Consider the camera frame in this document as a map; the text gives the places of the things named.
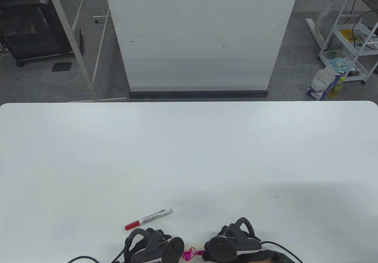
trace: gray carpet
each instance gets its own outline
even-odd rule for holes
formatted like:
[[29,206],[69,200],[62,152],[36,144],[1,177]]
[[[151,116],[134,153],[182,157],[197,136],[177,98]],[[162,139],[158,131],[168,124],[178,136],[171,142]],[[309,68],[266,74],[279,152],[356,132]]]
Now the gray carpet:
[[[81,0],[61,1],[69,21],[73,22]],[[306,87],[315,73],[324,68],[324,65],[316,59],[320,49],[305,24],[305,18],[316,19],[324,6],[324,1],[296,0],[268,86],[268,98],[243,100],[311,100],[305,94]],[[343,1],[336,0],[323,30],[324,36],[327,35]],[[84,60],[89,73],[93,73],[95,67],[103,28],[102,24],[94,23],[92,16],[104,15],[106,10],[106,0],[88,0],[79,23],[79,28],[84,35]],[[366,7],[358,1],[355,11],[364,10],[367,10]],[[335,40],[332,47],[337,48],[337,44],[338,42]],[[372,66],[374,59],[377,58],[369,58],[365,63]],[[55,62],[66,61],[73,62],[70,71],[51,72]],[[109,25],[107,31],[95,86],[101,98],[125,97],[128,93],[127,77],[112,24]],[[378,75],[373,74],[366,85],[362,85],[360,82],[346,83],[337,99],[370,100],[378,104],[377,88]],[[74,58],[34,62],[23,68],[18,68],[8,54],[0,62],[0,105],[9,102],[66,102],[87,99],[91,99],[91,96]]]

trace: red marker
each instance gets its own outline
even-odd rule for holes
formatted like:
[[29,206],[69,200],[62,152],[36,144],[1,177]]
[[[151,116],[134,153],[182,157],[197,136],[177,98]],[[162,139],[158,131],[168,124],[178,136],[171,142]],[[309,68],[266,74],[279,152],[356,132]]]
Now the red marker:
[[171,210],[170,209],[163,209],[163,210],[160,210],[159,212],[156,212],[156,213],[153,213],[147,217],[143,217],[141,218],[140,220],[138,221],[135,221],[131,224],[128,224],[127,226],[125,226],[125,230],[131,230],[133,228],[136,228],[136,227],[139,227],[140,225],[142,224],[146,224],[146,223],[149,223],[150,221],[154,221],[158,218],[161,218],[161,217],[164,217],[168,214],[171,213]]

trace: white plastic bag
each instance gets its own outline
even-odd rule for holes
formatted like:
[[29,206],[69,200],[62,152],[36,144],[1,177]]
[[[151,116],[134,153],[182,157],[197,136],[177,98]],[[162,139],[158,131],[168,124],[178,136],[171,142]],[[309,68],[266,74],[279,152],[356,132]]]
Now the white plastic bag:
[[327,66],[316,73],[306,93],[313,99],[320,101],[328,94],[329,90],[337,83],[341,76],[331,66]]

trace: black cable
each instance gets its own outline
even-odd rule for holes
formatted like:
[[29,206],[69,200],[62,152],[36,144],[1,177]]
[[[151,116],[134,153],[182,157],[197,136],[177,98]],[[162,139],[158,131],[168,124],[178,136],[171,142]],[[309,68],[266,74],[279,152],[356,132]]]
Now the black cable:
[[[352,5],[352,9],[351,9],[351,13],[350,13],[350,14],[353,13],[353,9],[354,9],[354,5],[355,5],[355,4],[356,4],[356,0],[354,0],[354,2],[353,2],[353,5]],[[349,19],[350,19],[350,17],[348,17],[348,19],[344,22],[343,25],[345,25],[346,23],[348,23]],[[331,37],[331,41],[330,41],[330,43],[328,44],[327,48],[326,48],[324,51],[327,51],[327,50],[330,48],[330,46],[331,46],[331,44],[332,44],[332,42],[333,42],[333,39],[334,39],[335,37],[336,37],[336,35],[333,35],[333,36]]]
[[269,243],[269,244],[274,244],[274,245],[277,245],[279,248],[282,248],[283,250],[285,250],[286,252],[288,252],[289,254],[291,254],[295,259],[297,259],[300,263],[303,263],[301,259],[299,259],[293,252],[291,252],[290,250],[288,250],[287,248],[284,248],[282,245],[278,244],[278,243],[275,243],[273,241],[261,241],[261,244],[265,244],[265,243]]
[[[114,260],[113,260],[111,263],[116,263],[116,262],[118,262],[117,259],[123,254],[124,251],[125,251],[125,249],[122,249],[122,251],[117,255],[116,258],[114,258]],[[71,260],[70,260],[69,262],[67,262],[67,263],[72,263],[72,262],[74,262],[74,261],[76,261],[76,260],[78,260],[78,259],[90,259],[90,260],[92,260],[92,261],[94,261],[94,262],[96,262],[96,263],[100,263],[100,262],[98,262],[96,259],[94,259],[93,257],[90,257],[90,256],[78,256],[78,257],[75,257],[74,259],[71,259]]]
[[377,36],[375,36],[375,35],[372,35],[370,38],[378,38]]
[[0,54],[4,54],[4,56],[2,58],[0,58],[0,62],[4,60],[4,58],[6,57],[6,54],[9,52],[9,50],[6,50],[5,47],[0,43]]
[[[362,45],[365,43],[365,41],[363,40],[363,38],[359,35],[359,39],[361,40],[361,42],[362,42]],[[378,48],[373,48],[373,47],[371,47],[371,46],[369,46],[369,45],[366,45],[365,47],[367,47],[367,48],[370,48],[371,50],[378,50]]]
[[352,37],[353,37],[353,41],[354,41],[354,47],[356,47],[356,40],[357,38],[354,36],[354,28],[356,27],[356,24],[358,22],[358,20],[365,14],[369,13],[369,12],[373,12],[373,11],[376,11],[378,9],[372,9],[372,10],[369,10],[369,11],[366,11],[364,13],[362,13],[360,16],[358,16],[357,20],[355,21],[354,25],[353,25],[353,28],[352,28]]
[[117,255],[116,258],[114,258],[114,260],[111,263],[115,263],[117,259],[123,254],[123,252],[125,252],[125,248],[122,249],[122,251]]
[[100,263],[96,259],[94,259],[93,257],[90,257],[90,256],[78,256],[78,257],[75,257],[74,259],[70,260],[68,263],[72,263],[72,262],[74,262],[74,261],[76,261],[78,259],[90,259],[90,260],[92,260],[92,261],[94,261],[96,263]]

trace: green bottle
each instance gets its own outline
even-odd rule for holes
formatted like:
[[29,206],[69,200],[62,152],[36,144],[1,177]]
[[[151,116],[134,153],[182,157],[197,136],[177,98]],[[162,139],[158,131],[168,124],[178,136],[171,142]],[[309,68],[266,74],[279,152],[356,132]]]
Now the green bottle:
[[334,99],[337,97],[337,95],[339,95],[342,88],[344,87],[344,81],[345,77],[341,77],[339,81],[337,81],[336,85],[328,92],[328,97],[330,99]]

